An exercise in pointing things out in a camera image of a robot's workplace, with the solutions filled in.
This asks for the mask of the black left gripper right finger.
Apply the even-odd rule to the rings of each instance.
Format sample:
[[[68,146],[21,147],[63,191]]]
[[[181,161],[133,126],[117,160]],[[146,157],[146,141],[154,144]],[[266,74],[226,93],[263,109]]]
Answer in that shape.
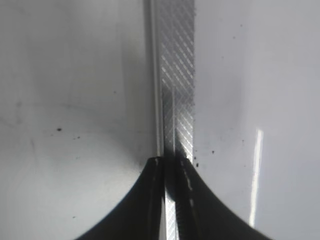
[[[174,199],[180,240],[268,240],[209,189],[187,158],[174,160]]]

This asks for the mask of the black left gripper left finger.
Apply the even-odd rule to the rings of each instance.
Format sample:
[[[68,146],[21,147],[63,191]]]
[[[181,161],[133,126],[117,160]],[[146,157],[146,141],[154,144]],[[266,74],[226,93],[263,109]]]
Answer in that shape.
[[[151,157],[130,191],[79,240],[158,240],[165,160]]]

